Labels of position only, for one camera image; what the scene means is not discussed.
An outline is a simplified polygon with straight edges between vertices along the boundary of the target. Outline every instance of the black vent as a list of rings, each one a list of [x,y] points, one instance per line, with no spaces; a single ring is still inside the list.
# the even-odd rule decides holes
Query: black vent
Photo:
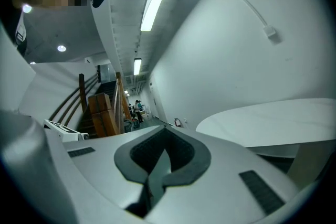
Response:
[[[269,215],[285,204],[255,171],[251,170],[239,175],[265,214]]]
[[[95,150],[92,147],[81,148],[80,150],[68,151],[70,158],[77,157],[80,155],[88,154],[94,152]]]

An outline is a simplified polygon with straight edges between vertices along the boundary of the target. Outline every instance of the hallway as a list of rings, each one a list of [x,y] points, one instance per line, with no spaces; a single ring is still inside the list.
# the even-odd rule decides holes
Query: hallway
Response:
[[[137,130],[140,130],[140,129],[145,129],[147,127],[151,127],[151,126],[157,126],[157,125],[168,125],[162,121],[160,121],[158,118],[151,118],[149,120],[145,120],[143,121],[142,123],[140,123],[140,128],[137,129]]]

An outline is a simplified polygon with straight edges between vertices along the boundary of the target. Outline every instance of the gray surface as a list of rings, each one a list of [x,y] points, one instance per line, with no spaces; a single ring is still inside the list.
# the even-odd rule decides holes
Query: gray surface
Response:
[[[106,181],[105,177],[109,179],[109,175],[111,173],[106,170],[109,163],[108,159],[103,155],[103,159],[99,158],[101,155],[94,155],[94,153],[90,153],[87,155],[70,158],[67,151],[64,148],[64,145],[67,145],[68,148],[83,148],[86,147],[86,143],[81,142],[69,142],[63,144],[58,135],[51,130],[46,130],[48,144],[50,145],[51,155],[56,165],[56,170],[66,186],[66,190],[71,198],[71,201],[74,205],[77,223],[145,223],[142,219],[124,211],[116,202],[112,202],[112,196],[109,192],[109,188],[113,190],[117,190],[117,197],[124,196],[127,197],[128,194],[136,193],[136,191],[132,188],[129,189],[130,193],[128,193],[125,189],[118,190],[118,186],[122,187],[122,184],[118,185],[115,182],[110,182],[110,184],[105,185]],[[83,142],[93,142],[93,141],[101,141],[100,145],[104,144],[105,138],[95,139],[95,140],[86,140]],[[103,146],[97,146],[96,144],[91,143],[90,146],[100,152],[104,149]],[[91,173],[86,174],[89,169],[84,169],[85,163],[83,161],[92,159],[91,162],[88,162],[87,166],[91,168]],[[97,177],[94,176],[94,173],[97,172],[98,166],[98,174]]]
[[[83,222],[104,222],[101,220],[107,218],[113,222],[143,221],[119,208],[136,202],[142,185],[126,181],[114,166],[112,157],[115,149],[121,144],[152,129],[154,127],[113,137],[64,144],[68,150],[86,146],[92,146],[96,150],[71,160],[63,149],[65,154],[62,155],[62,159],[56,159],[61,178]],[[212,164],[192,185],[168,187],[161,200],[145,217],[145,221],[157,224],[203,224],[223,221],[245,224],[261,220],[265,216],[264,212],[238,175],[251,169],[255,170],[285,202],[296,195],[297,188],[285,174],[246,148],[194,131],[178,130],[202,141],[211,151]],[[54,148],[55,154],[60,154],[61,148],[60,143],[59,148]],[[160,173],[164,173],[166,167],[163,163],[162,167],[159,167]],[[84,177],[79,178],[78,171]],[[101,199],[104,200],[103,206],[99,202]],[[111,209],[107,209],[107,201],[117,207],[113,205]],[[79,206],[81,204],[85,205],[86,209]]]
[[[149,138],[154,137],[155,142],[153,146],[148,146],[147,142]],[[187,144],[192,151],[192,155],[188,155],[184,148],[181,147],[183,144]],[[128,143],[120,146],[114,155],[114,162],[120,172],[124,175],[127,180],[145,184],[148,175],[151,173],[152,169],[155,167],[148,166],[147,170],[144,166],[139,164],[137,160],[132,158],[132,150],[138,145],[141,152],[137,159],[145,159],[142,162],[144,165],[148,165],[149,160],[156,160],[160,158],[164,149],[168,152],[174,171],[167,174],[162,178],[163,186],[182,186],[194,183],[198,178],[200,178],[203,173],[208,169],[211,164],[211,154],[208,148],[199,140],[196,140],[188,135],[185,135],[176,129],[170,128],[168,126],[160,126],[151,132],[148,132]],[[188,163],[181,166],[181,156],[188,157]]]
[[[72,158],[85,179],[103,196],[121,208],[137,202],[142,185],[125,180],[114,163],[114,154],[118,147],[156,127],[138,130],[126,134],[65,143],[67,151],[91,146],[95,152]]]
[[[168,125],[167,123],[164,123],[163,121],[160,121],[159,119],[153,117],[150,120],[145,119],[142,123],[140,123],[140,129],[145,129],[152,126],[158,126],[158,125]]]
[[[153,197],[150,199],[152,207],[154,207],[164,195],[162,178],[170,173],[170,159],[167,151],[164,150],[161,157],[157,161],[156,166],[148,177],[148,187],[153,194]]]
[[[83,61],[84,57],[103,52],[90,6],[34,7],[25,13],[27,62]],[[67,50],[59,52],[59,45],[65,45]]]
[[[23,197],[53,223],[76,223],[44,129],[30,116],[4,111],[0,111],[0,122],[0,160]]]
[[[297,188],[281,171],[235,143],[186,129],[179,131],[202,141],[210,150],[212,163],[194,184],[169,187],[145,217],[151,223],[251,223],[265,214],[239,173],[255,170],[279,195],[289,201]]]

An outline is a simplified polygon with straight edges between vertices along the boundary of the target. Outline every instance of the stair railing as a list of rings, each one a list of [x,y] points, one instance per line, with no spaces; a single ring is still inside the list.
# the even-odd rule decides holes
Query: stair railing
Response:
[[[99,81],[98,74],[94,74],[88,80],[84,80],[84,75],[78,75],[79,86],[58,106],[58,108],[54,111],[54,113],[50,116],[49,120],[54,121],[57,114],[64,108],[64,106],[69,102],[69,100],[75,95],[74,99],[67,105],[65,110],[63,111],[60,118],[57,120],[58,123],[62,123],[64,118],[67,116],[68,112],[71,110],[70,114],[68,115],[65,126],[67,126],[74,115],[75,111],[78,109],[80,105],[82,105],[83,112],[87,107],[86,103],[86,95],[95,87]]]
[[[111,108],[109,110],[97,111],[96,113],[92,113],[94,128],[96,129],[96,133],[98,137],[106,137],[113,136],[117,134],[124,133],[124,118],[131,119],[131,114],[128,109],[126,96],[124,93],[121,75],[120,73],[116,73],[116,85],[114,87],[114,93],[112,100],[107,94],[100,93],[99,95],[104,95],[101,98],[100,102],[111,103]],[[96,108],[98,102],[98,94],[93,95],[89,98],[90,107]],[[98,106],[102,108],[107,108],[106,104],[100,103]]]

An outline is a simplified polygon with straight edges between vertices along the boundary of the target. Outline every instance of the staircase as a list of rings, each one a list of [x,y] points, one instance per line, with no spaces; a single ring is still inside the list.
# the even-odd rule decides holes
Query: staircase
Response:
[[[110,102],[112,102],[114,89],[116,87],[115,83],[116,83],[116,81],[111,81],[111,82],[101,84],[100,87],[98,88],[96,94],[103,92],[103,93],[105,93],[109,96]],[[97,133],[96,133],[96,129],[95,129],[94,124],[93,124],[93,120],[92,120],[92,116],[91,116],[89,106],[84,111],[83,117],[80,120],[76,130],[78,132],[81,132],[81,133],[88,133],[89,136],[90,136],[90,139],[98,138]]]

